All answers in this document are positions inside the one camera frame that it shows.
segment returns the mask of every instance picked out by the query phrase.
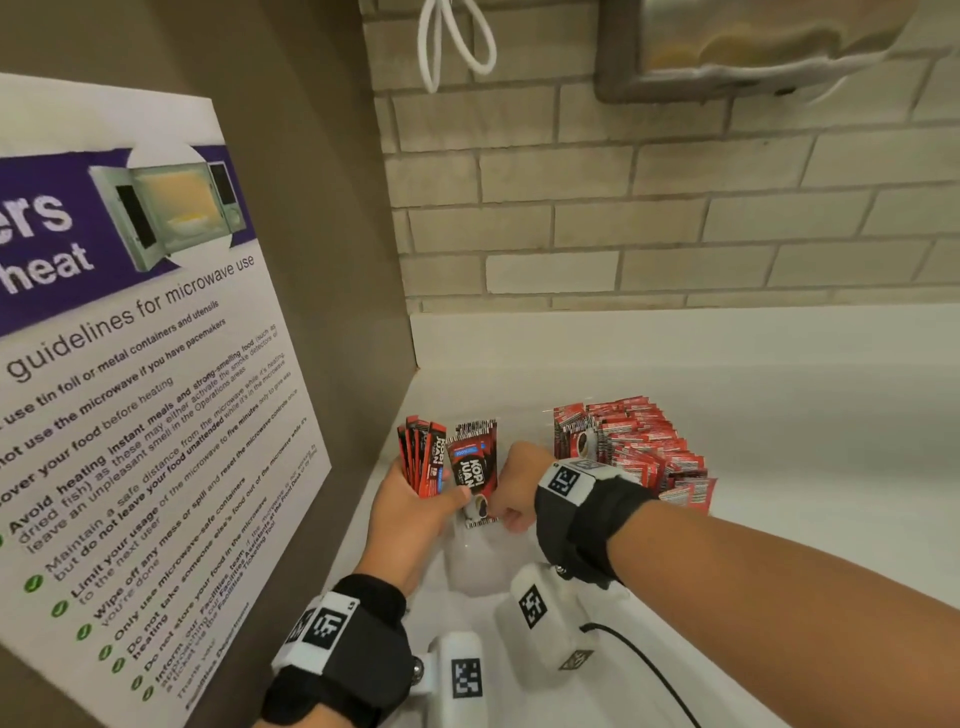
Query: tile wall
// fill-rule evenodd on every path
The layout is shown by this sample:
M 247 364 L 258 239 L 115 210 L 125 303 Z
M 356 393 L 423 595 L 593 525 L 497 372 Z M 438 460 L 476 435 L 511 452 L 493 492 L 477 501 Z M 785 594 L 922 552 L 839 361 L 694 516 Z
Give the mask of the tile wall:
M 482 2 L 435 95 L 420 5 L 361 2 L 412 314 L 960 301 L 960 0 L 814 103 L 616 107 L 595 2 Z

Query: microwave image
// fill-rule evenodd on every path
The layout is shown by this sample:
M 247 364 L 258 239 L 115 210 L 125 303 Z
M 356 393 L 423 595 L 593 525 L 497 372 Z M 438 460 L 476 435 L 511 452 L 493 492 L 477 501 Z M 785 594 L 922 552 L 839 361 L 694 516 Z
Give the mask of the microwave image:
M 171 253 L 247 226 L 222 162 L 90 167 L 90 177 L 141 273 Z

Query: metal bolt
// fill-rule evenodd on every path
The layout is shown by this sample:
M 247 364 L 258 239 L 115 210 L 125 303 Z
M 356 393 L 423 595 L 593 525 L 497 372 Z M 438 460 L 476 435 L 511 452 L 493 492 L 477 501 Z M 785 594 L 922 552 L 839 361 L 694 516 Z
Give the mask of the metal bolt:
M 410 681 L 411 685 L 419 685 L 420 680 L 423 679 L 423 673 L 426 668 L 423 666 L 423 660 L 419 657 L 414 658 L 414 678 Z

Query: pile of coffee sachets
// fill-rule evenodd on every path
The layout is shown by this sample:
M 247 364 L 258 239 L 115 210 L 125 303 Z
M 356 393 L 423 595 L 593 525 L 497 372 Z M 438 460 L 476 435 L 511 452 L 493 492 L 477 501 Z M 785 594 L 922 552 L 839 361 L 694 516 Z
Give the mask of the pile of coffee sachets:
M 487 501 L 496 488 L 496 420 L 457 425 L 448 438 L 446 427 L 412 415 L 396 429 L 407 482 L 420 497 L 435 496 L 443 488 L 444 449 L 457 485 L 470 488 L 464 506 L 467 528 L 493 522 Z
M 648 398 L 556 407 L 553 425 L 554 457 L 615 465 L 660 500 L 709 510 L 716 478 Z

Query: forearm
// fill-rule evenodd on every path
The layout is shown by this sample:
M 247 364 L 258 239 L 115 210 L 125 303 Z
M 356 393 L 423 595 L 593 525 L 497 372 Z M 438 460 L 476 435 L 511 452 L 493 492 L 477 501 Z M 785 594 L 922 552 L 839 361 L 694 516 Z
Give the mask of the forearm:
M 253 728 L 276 727 L 273 723 L 268 723 L 266 720 L 258 720 Z M 309 716 L 299 723 L 295 723 L 292 728 L 353 728 L 353 724 L 339 713 L 331 711 L 325 705 L 318 705 L 310 712 Z
M 794 728 L 960 725 L 960 612 L 936 599 L 659 502 L 608 555 L 637 597 Z

